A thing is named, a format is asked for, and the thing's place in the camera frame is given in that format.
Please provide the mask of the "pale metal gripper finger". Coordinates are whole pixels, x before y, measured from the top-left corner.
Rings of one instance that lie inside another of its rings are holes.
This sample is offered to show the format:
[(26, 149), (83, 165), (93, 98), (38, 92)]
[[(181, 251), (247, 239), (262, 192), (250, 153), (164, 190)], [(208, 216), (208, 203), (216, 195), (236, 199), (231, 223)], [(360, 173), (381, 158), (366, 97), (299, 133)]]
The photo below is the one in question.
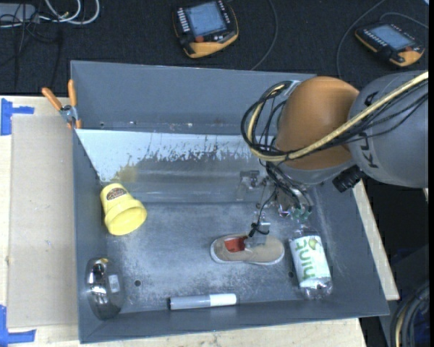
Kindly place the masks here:
[(265, 196), (268, 177), (258, 170), (241, 171), (235, 193), (236, 201), (259, 201)]
[(264, 245), (270, 233), (271, 224), (269, 222), (256, 222), (251, 224), (251, 229), (246, 238), (246, 247), (257, 247)]

